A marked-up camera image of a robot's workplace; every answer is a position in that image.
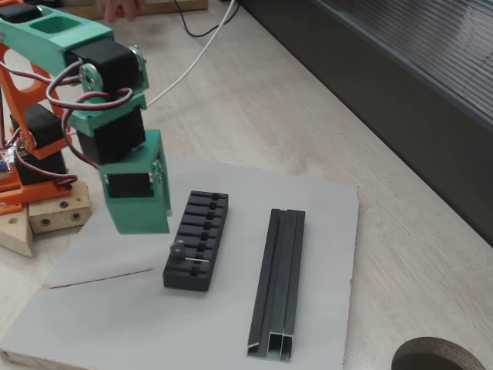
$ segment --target white board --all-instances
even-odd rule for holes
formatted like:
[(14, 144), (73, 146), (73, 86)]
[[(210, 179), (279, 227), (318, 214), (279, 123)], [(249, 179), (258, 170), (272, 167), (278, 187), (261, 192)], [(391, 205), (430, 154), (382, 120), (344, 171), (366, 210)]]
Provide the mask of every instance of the white board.
[[(285, 366), (246, 357), (270, 210), (280, 208), (306, 211), (292, 368), (341, 370), (357, 188), (193, 160), (168, 165), (171, 234), (121, 236), (107, 210), (96, 210), (49, 275), (51, 289), (34, 296), (2, 339), (2, 351), (64, 369)], [(230, 195), (206, 294), (163, 287), (169, 244), (191, 190)]]

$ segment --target human hand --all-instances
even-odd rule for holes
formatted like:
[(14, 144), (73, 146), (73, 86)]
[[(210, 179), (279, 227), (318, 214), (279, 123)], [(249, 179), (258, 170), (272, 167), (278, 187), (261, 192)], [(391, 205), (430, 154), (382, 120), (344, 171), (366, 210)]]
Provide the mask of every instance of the human hand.
[(113, 23), (117, 18), (135, 20), (143, 0), (97, 0), (98, 8), (107, 22)]

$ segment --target black wire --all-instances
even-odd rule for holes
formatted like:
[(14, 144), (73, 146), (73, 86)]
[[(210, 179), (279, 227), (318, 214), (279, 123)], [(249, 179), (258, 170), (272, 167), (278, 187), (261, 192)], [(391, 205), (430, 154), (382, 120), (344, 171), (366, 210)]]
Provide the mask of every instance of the black wire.
[[(188, 33), (190, 36), (192, 37), (204, 37), (204, 36), (207, 36), (209, 35), (212, 31), (214, 31), (215, 29), (217, 29), (219, 27), (219, 25), (215, 26), (215, 27), (212, 27), (209, 31), (201, 34), (201, 35), (195, 35), (193, 34), (189, 29), (188, 27), (186, 26), (186, 22), (185, 22), (185, 17), (183, 17), (183, 10), (181, 9), (181, 7), (179, 6), (178, 4), (178, 1), (177, 0), (173, 0), (174, 3), (176, 4), (176, 7), (178, 8), (178, 12), (179, 12), (179, 15), (182, 17), (182, 21), (183, 21), (183, 26), (185, 27), (185, 31), (186, 33)], [(237, 0), (238, 1), (238, 5), (234, 11), (234, 13), (230, 16), (230, 18), (224, 22), (225, 25), (227, 25), (231, 19), (233, 19), (233, 17), (238, 13), (238, 11), (240, 10), (240, 0)]]

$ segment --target wooden table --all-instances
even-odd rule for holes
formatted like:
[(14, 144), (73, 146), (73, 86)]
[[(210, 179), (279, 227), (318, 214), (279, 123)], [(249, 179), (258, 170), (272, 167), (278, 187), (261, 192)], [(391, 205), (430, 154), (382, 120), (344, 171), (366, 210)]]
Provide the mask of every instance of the wooden table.
[[(214, 1), (208, 12), (186, 18), (203, 31), (225, 9)], [(178, 15), (120, 21), (115, 31), (146, 56), (149, 98), (206, 43), (191, 39)], [(16, 57), (8, 62), (25, 66)], [(69, 88), (62, 94), (75, 97)], [(359, 186), (346, 370), (390, 370), (397, 348), (423, 336), (455, 342), (493, 368), (493, 249), (244, 10), (144, 119), (161, 129), (167, 155)], [(66, 158), (87, 181), (92, 202), (102, 205), (96, 172), (69, 153)], [(0, 248), (0, 335), (74, 232), (37, 237), (33, 259)]]

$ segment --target robotic arm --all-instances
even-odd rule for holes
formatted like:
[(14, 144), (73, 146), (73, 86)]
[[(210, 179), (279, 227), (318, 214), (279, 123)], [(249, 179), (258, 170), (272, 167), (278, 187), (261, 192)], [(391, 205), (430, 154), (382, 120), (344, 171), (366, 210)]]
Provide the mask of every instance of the robotic arm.
[[(34, 73), (5, 65), (13, 49)], [(34, 79), (19, 90), (12, 74)], [(13, 137), (0, 140), (0, 214), (70, 192), (61, 149), (66, 146), (100, 173), (106, 205), (121, 234), (167, 233), (171, 211), (160, 132), (144, 130), (149, 87), (146, 60), (112, 30), (74, 15), (18, 0), (0, 1), (0, 84), (11, 111)], [(81, 84), (75, 102), (56, 88)], [(52, 112), (39, 103), (48, 99)], [(75, 129), (79, 153), (68, 135)]]

